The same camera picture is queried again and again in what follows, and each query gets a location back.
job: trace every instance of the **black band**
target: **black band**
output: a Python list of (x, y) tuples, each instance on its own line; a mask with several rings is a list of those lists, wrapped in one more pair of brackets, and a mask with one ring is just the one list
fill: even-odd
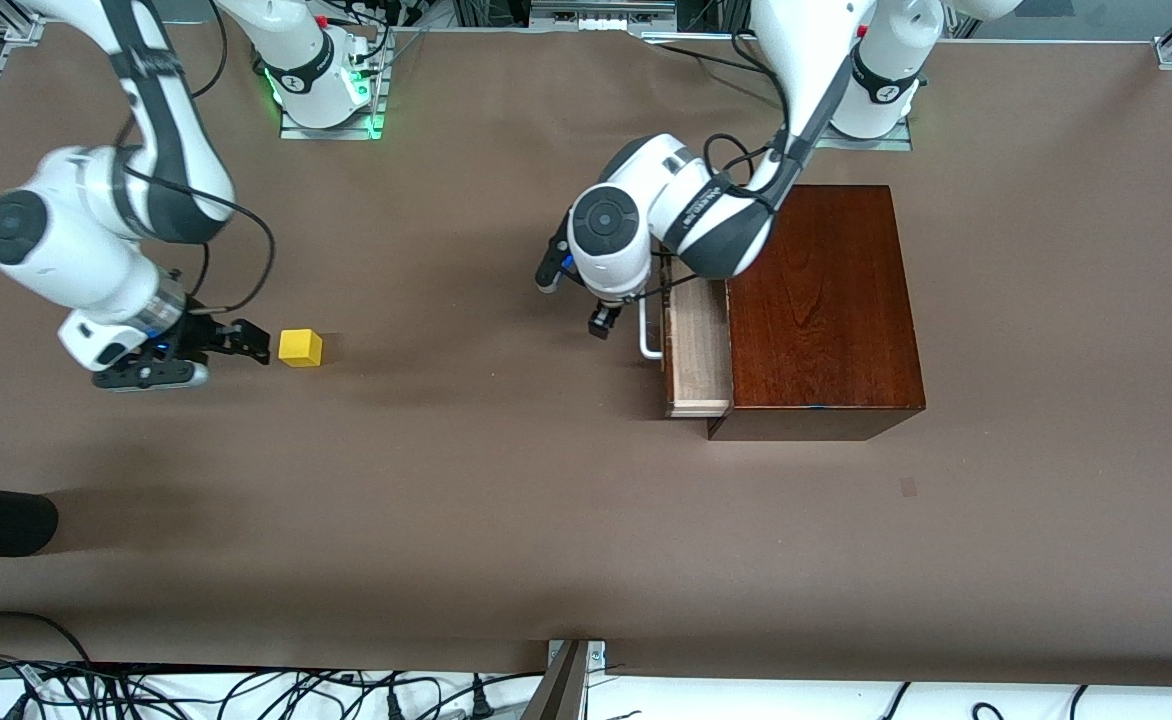
[(110, 67), (115, 70), (116, 77), (132, 81), (185, 74), (182, 59), (173, 50), (161, 50), (144, 45), (135, 45), (111, 55)]
[[(146, 11), (146, 14), (150, 15), (161, 34), (164, 47), (156, 49), (156, 47), (148, 46), (137, 15), (135, 15), (137, 9)], [(150, 174), (155, 178), (186, 186), (190, 182), (185, 168), (188, 158), (185, 158), (182, 135), (178, 131), (178, 122), (176, 122), (173, 110), (169, 108), (169, 100), (164, 95), (161, 79), (182, 79), (183, 91), (186, 95), (189, 95), (189, 88), (185, 87), (182, 64), (176, 61), (173, 50), (171, 50), (173, 45), (164, 32), (161, 14), (156, 12), (151, 0), (102, 4), (102, 11), (105, 13), (107, 22), (110, 23), (115, 41), (120, 42), (120, 47), (123, 49), (111, 57), (111, 66), (122, 79), (131, 79), (134, 82), (135, 97), (129, 97), (129, 102), (132, 104), (134, 115), (137, 115), (138, 127), (151, 128), (155, 165)], [(195, 115), (198, 133), (203, 133), (203, 123), (195, 104), (190, 104), (190, 111)], [(132, 151), (116, 151), (115, 165), (111, 168), (111, 184), (115, 209), (135, 232), (142, 223), (138, 209), (129, 204), (128, 193), (124, 190), (123, 165), (130, 154)], [(192, 243), (193, 245), (212, 240), (212, 237), (222, 231), (226, 224), (226, 220), (216, 220), (203, 213), (192, 195), (171, 190), (171, 188), (161, 186), (161, 184), (151, 184), (143, 197), (146, 202), (148, 227), (144, 233), (138, 235), (151, 236), (163, 242)]]
[(906, 79), (886, 79), (880, 76), (880, 74), (874, 73), (866, 63), (861, 61), (861, 45), (860, 42), (852, 49), (852, 79), (864, 87), (870, 95), (870, 101), (874, 102), (875, 106), (891, 106), (897, 102), (898, 97), (901, 97), (909, 87), (915, 84), (915, 79), (919, 77), (919, 70), (912, 76)]
[(275, 68), (274, 64), (266, 63), (266, 72), (270, 73), (271, 77), (275, 79), (275, 84), (282, 87), (286, 91), (304, 95), (311, 91), (311, 87), (315, 84), (316, 79), (329, 72), (334, 55), (333, 36), (326, 32), (320, 33), (320, 35), (323, 36), (323, 47), (321, 47), (320, 53), (309, 63), (288, 69)]
[(665, 232), (665, 236), (662, 236), (665, 249), (670, 252), (677, 252), (679, 245), (683, 243), (683, 238), (697, 224), (702, 215), (708, 213), (715, 205), (715, 202), (722, 199), (727, 193), (729, 184), (732, 184), (732, 176), (729, 176), (729, 174), (715, 174), (710, 181), (701, 186), (701, 190), (691, 197), (691, 201), (688, 201), (683, 210), (679, 210), (677, 218), (670, 224), (670, 229)]

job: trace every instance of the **wooden drawer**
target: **wooden drawer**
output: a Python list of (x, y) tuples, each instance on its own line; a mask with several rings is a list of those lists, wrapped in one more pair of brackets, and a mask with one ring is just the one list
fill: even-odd
[[(680, 260), (663, 259), (662, 283), (687, 274)], [(667, 415), (722, 417), (732, 407), (724, 284), (701, 278), (679, 284), (662, 311)]]
[(886, 186), (797, 186), (745, 273), (667, 305), (668, 414), (710, 439), (870, 439), (925, 407)]

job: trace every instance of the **robotic arm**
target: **robotic arm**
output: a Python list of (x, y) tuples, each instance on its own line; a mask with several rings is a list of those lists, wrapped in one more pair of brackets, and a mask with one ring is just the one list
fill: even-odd
[[(979, 19), (1017, 4), (952, 1)], [(859, 43), (857, 29), (871, 13)], [(750, 182), (736, 186), (670, 135), (638, 138), (577, 197), (550, 238), (537, 286), (554, 292), (568, 277), (594, 293), (595, 337), (608, 337), (622, 306), (645, 297), (650, 237), (702, 278), (749, 269), (827, 124), (856, 137), (892, 129), (909, 110), (920, 67), (942, 30), (941, 0), (754, 0), (751, 18), (777, 73), (784, 117)]]
[[(367, 102), (349, 74), (353, 54), (367, 49), (362, 38), (325, 32), (299, 0), (219, 4), (246, 28), (279, 81), (275, 95), (299, 123), (335, 124)], [(207, 352), (268, 364), (270, 334), (246, 320), (216, 322), (138, 247), (142, 238), (211, 242), (231, 208), (210, 197), (234, 199), (151, 0), (27, 5), (105, 52), (143, 142), (62, 147), (27, 183), (1, 195), (1, 272), (70, 307), (57, 334), (98, 387), (197, 386), (207, 379)]]

